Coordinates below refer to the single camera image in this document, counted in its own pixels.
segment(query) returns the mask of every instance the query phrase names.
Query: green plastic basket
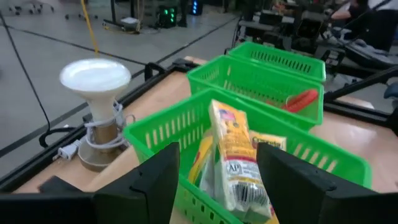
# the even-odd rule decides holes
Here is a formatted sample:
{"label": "green plastic basket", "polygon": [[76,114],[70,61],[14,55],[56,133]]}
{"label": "green plastic basket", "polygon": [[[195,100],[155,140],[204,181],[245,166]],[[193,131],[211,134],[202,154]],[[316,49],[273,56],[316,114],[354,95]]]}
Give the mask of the green plastic basket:
{"label": "green plastic basket", "polygon": [[245,42],[230,50],[228,54],[239,59],[278,69],[306,80],[316,82],[324,82],[326,80],[325,63],[319,59],[253,42]]}
{"label": "green plastic basket", "polygon": [[212,99],[245,111],[251,130],[286,136],[287,152],[332,174],[370,187],[371,170],[362,158],[292,127],[238,98],[208,89],[124,129],[124,135],[134,146],[140,162],[171,142],[180,143],[180,174],[175,206],[192,223],[241,223],[187,180],[201,137],[211,127],[208,108]]}
{"label": "green plastic basket", "polygon": [[[323,86],[281,71],[229,56],[220,56],[188,73],[191,93],[205,88],[226,91],[248,103],[308,131],[323,121]],[[292,96],[316,89],[319,97],[298,113],[279,109]],[[273,106],[265,103],[271,101]]]}

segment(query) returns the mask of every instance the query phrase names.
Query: red object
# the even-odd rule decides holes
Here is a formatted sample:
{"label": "red object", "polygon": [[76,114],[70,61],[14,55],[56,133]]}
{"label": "red object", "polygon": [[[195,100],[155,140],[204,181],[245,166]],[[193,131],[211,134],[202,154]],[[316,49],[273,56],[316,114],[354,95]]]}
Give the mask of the red object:
{"label": "red object", "polygon": [[310,105],[314,100],[318,98],[318,91],[307,90],[297,96],[291,98],[282,109],[287,110],[291,113],[297,113]]}

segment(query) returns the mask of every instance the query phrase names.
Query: floor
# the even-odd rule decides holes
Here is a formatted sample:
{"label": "floor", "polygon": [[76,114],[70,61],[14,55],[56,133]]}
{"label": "floor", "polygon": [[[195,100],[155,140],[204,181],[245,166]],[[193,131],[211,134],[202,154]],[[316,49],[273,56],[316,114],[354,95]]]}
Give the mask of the floor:
{"label": "floor", "polygon": [[[11,35],[53,127],[77,126],[82,123],[81,117],[89,113],[88,108],[81,98],[61,86],[58,76],[68,63],[95,57],[93,44],[86,23],[77,17],[79,4],[47,2],[55,7],[54,13],[47,9],[41,15],[25,12],[15,16],[4,8],[1,10],[6,14]],[[118,10],[119,16],[125,13]],[[92,26],[100,57],[123,63],[135,76],[125,94],[143,84],[142,69],[147,62],[168,66],[176,58],[187,55],[210,60],[223,54],[231,45],[237,19],[218,10],[207,7],[204,15],[189,17],[186,29],[175,27],[141,35],[103,29],[102,19],[109,19],[107,6],[92,7],[90,12],[99,15],[98,20],[92,20]],[[66,13],[71,14],[68,21],[64,18]],[[42,150],[37,138],[45,131],[46,122],[3,26],[0,26],[0,40],[1,177]],[[328,82],[326,89],[341,88],[345,82],[345,78],[337,77]],[[379,110],[392,111],[391,102],[382,99],[385,89],[384,85],[375,85],[353,96],[370,101]],[[59,137],[51,136],[49,143]]]}

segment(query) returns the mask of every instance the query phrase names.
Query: light bulb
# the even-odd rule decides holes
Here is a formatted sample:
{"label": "light bulb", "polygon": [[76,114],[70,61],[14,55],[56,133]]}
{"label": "light bulb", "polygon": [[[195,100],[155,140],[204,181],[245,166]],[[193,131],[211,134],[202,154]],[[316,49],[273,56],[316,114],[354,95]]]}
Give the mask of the light bulb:
{"label": "light bulb", "polygon": [[94,122],[113,118],[115,97],[130,79],[125,66],[102,58],[72,62],[60,74],[61,84],[87,101]]}

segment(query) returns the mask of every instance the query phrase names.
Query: wooden table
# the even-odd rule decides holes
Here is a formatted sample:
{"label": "wooden table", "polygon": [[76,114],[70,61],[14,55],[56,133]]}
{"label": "wooden table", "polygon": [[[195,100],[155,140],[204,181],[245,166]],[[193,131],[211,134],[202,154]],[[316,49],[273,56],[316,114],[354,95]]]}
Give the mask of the wooden table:
{"label": "wooden table", "polygon": [[[205,63],[197,58],[185,59],[199,64]],[[125,107],[124,113],[132,113],[137,119],[142,119],[189,96],[190,85],[185,74],[173,72]],[[368,102],[353,98],[345,97],[341,100],[372,107]],[[313,128],[311,132],[365,158],[373,168],[372,188],[375,191],[398,191],[398,138],[390,129],[325,112],[323,124]],[[138,165],[136,153],[131,147],[101,173],[85,169],[77,157],[72,161],[59,159],[17,189],[16,193],[38,192],[37,187],[53,175],[84,191],[95,191]],[[178,212],[173,212],[170,222],[189,223]]]}

